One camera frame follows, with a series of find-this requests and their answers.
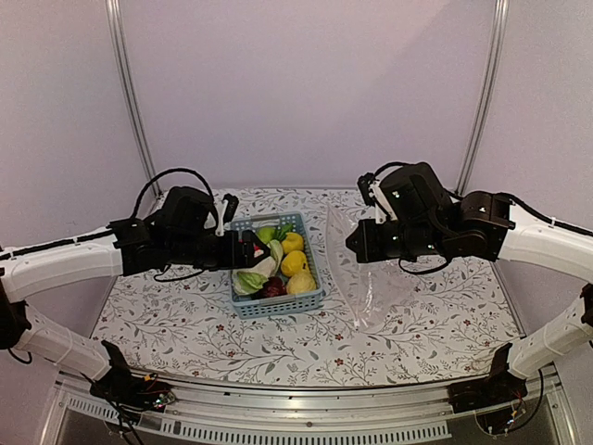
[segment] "robotic arm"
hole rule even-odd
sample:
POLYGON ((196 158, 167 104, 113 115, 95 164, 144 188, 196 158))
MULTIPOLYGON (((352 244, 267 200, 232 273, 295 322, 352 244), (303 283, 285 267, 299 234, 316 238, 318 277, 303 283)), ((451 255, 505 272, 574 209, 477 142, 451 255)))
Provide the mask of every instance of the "robotic arm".
POLYGON ((237 206, 231 195, 215 205, 211 194, 173 187, 162 208, 143 220, 135 211, 86 235, 0 251, 0 350, 28 351, 80 372, 94 382, 91 392, 110 402, 136 411, 162 409, 174 401, 169 385, 134 377, 117 346, 72 333, 25 299, 89 278, 163 271, 172 264, 199 271, 252 267, 270 251, 251 231, 243 239, 224 231, 237 206), (256 256, 258 249, 263 254, 256 256))
MULTIPOLYGON (((374 220, 359 221, 347 247, 361 263, 440 255, 446 267, 457 257, 523 261, 593 283, 593 232, 538 213, 508 194, 449 193, 424 163, 387 164, 359 178, 374 220), (386 168, 400 167, 384 179, 386 168)), ((435 272, 412 272, 416 274, 435 272)), ((593 286, 534 334, 512 341, 494 355, 489 376, 453 384, 449 402, 464 412, 525 396, 525 381, 543 365, 593 338, 593 286)))

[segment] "transparent plastic sheet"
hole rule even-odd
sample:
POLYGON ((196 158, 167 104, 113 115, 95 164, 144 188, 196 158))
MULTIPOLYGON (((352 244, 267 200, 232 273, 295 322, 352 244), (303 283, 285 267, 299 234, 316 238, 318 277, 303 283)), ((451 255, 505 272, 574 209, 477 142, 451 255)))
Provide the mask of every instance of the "transparent plastic sheet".
POLYGON ((343 211, 328 206, 325 243, 330 272, 354 314, 355 327, 366 331, 382 324, 391 306, 411 296, 414 282, 397 261, 357 264, 356 254, 346 247, 346 238, 357 225, 343 211))

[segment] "floral tablecloth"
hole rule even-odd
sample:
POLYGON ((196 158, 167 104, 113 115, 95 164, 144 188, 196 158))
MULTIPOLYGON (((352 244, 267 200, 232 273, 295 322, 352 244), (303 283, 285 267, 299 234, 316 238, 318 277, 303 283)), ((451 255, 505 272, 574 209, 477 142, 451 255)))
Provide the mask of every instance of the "floral tablecloth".
MULTIPOLYGON (((327 206, 355 220, 355 190, 220 190, 240 199, 237 216, 299 210, 327 292, 322 308, 240 320, 227 273, 161 284, 155 272, 120 278, 95 338, 117 344, 135 367, 244 383, 355 386, 430 382, 487 372, 494 349, 518 336, 491 265, 459 259, 444 271, 409 276, 385 320, 357 331, 325 259, 327 206)), ((172 268, 168 275, 188 274, 172 268)))

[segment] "blue plastic basket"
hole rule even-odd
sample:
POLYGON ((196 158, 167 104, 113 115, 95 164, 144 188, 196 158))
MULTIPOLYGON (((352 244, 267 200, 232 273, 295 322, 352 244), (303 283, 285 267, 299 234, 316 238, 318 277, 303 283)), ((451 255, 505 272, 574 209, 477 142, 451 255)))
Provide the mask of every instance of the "blue plastic basket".
POLYGON ((288 223, 292 223, 293 232, 297 232, 305 240, 305 255, 309 262, 311 274, 313 275, 313 278, 315 278, 315 283, 317 283, 317 289, 303 294, 281 295, 270 299, 251 299, 249 296, 237 295, 234 292, 233 286, 231 286, 233 307, 239 314, 239 317, 243 319, 311 311, 319 308, 322 304, 324 295, 322 280, 317 270, 313 251, 311 250, 309 233, 307 232, 305 218, 302 213, 293 211, 289 213, 276 213, 272 215, 260 215, 251 218, 237 219, 231 222, 231 229, 241 233, 244 230, 257 231, 264 225, 275 225, 280 228, 288 223))

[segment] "white wall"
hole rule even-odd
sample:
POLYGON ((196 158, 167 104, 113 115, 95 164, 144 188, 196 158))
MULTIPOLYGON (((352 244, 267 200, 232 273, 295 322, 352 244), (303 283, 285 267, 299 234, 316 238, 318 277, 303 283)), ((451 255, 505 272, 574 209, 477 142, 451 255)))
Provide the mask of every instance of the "white wall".
MULTIPOLYGON (((145 181, 105 2, 0 2, 0 245, 76 235, 129 216, 145 181)), ((105 280, 32 299, 88 335, 105 280)), ((0 443, 31 445, 56 369, 0 353, 0 443)))
MULTIPOLYGON (((587 0, 511 2, 492 108, 472 189, 509 191, 535 208, 593 227, 593 8, 587 0)), ((522 264, 501 264, 533 331, 583 283, 522 264)), ((558 361, 582 443, 593 443, 593 350, 558 361)))
POLYGON ((495 2, 122 2, 157 170, 355 186, 389 160, 454 186, 495 2))

